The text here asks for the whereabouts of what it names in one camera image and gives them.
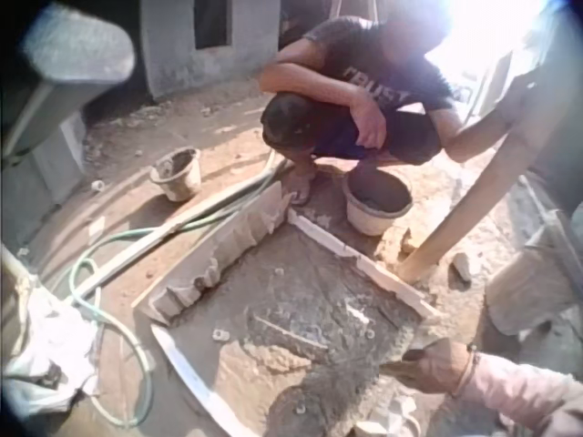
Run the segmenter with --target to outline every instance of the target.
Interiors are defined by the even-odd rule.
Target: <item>man's hand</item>
[[[425,393],[455,393],[471,357],[463,343],[441,339],[407,351],[401,361],[382,364],[380,373]]]
[[[386,120],[374,99],[365,89],[357,88],[350,104],[350,113],[358,127],[356,145],[381,148],[386,139]]]
[[[524,111],[528,96],[536,83],[538,70],[516,76],[504,96],[498,100],[496,111],[508,125],[515,123]]]

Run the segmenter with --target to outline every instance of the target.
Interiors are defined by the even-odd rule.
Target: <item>forearm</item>
[[[491,148],[509,128],[508,123],[494,109],[449,139],[444,144],[445,152],[454,161],[465,162]]]
[[[348,107],[359,88],[321,75],[291,63],[267,66],[260,79],[261,90],[269,93],[289,92],[301,94],[320,102]]]
[[[480,354],[460,397],[480,402],[534,430],[565,402],[583,400],[583,384],[570,375]]]

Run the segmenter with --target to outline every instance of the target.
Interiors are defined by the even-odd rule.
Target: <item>wooden mold frame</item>
[[[334,235],[288,208],[289,197],[276,182],[241,211],[225,220],[182,258],[170,271],[158,279],[132,304],[149,317],[169,324],[171,319],[194,304],[203,288],[214,287],[220,274],[245,250],[256,246],[268,234],[287,222],[318,244],[344,259],[354,259],[355,266],[381,289],[393,292],[413,308],[423,319],[436,319],[443,314],[429,305],[423,294],[402,282],[394,274],[374,263],[362,253],[342,243]],[[169,290],[169,277],[185,278],[184,287]],[[177,347],[171,333],[157,323],[151,330],[160,348],[190,392],[207,410],[214,421],[231,437],[259,437],[242,424],[229,404],[209,388]]]

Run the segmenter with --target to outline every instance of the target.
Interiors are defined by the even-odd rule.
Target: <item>dirt ground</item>
[[[254,81],[234,82],[174,98],[155,107],[142,107],[127,117],[107,120],[90,128],[86,141],[87,180],[30,242],[30,265],[37,269],[43,282],[53,288],[64,269],[90,245],[88,229],[92,223],[105,223],[101,235],[154,227],[211,194],[261,171],[269,149],[261,141],[259,118],[268,99],[259,92]],[[184,146],[198,147],[202,151],[203,190],[193,200],[176,205],[148,180],[148,172],[158,158]],[[403,258],[399,242],[404,232],[410,228],[421,239],[428,235],[471,187],[493,153],[489,151],[464,166],[449,161],[442,154],[421,167],[390,168],[412,187],[414,206],[381,238],[364,237],[346,221],[340,181],[342,173],[354,165],[352,162],[323,161],[323,172],[316,180],[312,199],[301,213],[392,269]],[[97,179],[106,184],[106,189],[98,194],[90,189],[91,182]],[[583,222],[580,219],[583,214],[577,217],[578,222]],[[487,278],[510,260],[539,225],[534,205],[525,189],[517,184],[426,278],[415,284],[447,315],[437,325],[422,326],[415,341],[421,343],[433,337],[451,336],[461,341],[473,340],[487,351],[515,356],[517,339],[496,334],[485,317],[484,286]],[[49,423],[51,432],[73,436],[78,435],[81,427],[84,434],[105,436],[224,435],[163,359],[148,322],[131,309],[131,302],[206,231],[183,233],[165,241],[118,274],[103,290],[105,309],[137,333],[155,363],[152,370],[155,400],[148,418],[133,430],[114,429],[103,423],[88,402],[82,401],[73,408],[67,420],[52,420]],[[94,259],[102,265],[128,244],[128,241],[111,243],[98,251]],[[458,251],[465,251],[481,266],[471,284],[460,280],[449,266]],[[56,293],[65,296],[67,290],[60,286]],[[140,393],[141,374],[129,356],[128,347],[109,330],[100,363],[102,401],[121,417],[132,414]],[[418,395],[416,400],[419,410],[415,417],[426,435],[476,434],[490,432],[494,427],[494,415],[485,409],[445,400],[443,396]]]

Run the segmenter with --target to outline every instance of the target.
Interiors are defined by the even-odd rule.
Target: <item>concrete wall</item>
[[[140,3],[144,62],[154,98],[245,76],[277,52],[279,0],[230,0],[230,46],[201,50],[195,47],[195,1]]]
[[[14,253],[83,179],[84,136],[77,113],[18,166],[2,172],[2,241]]]

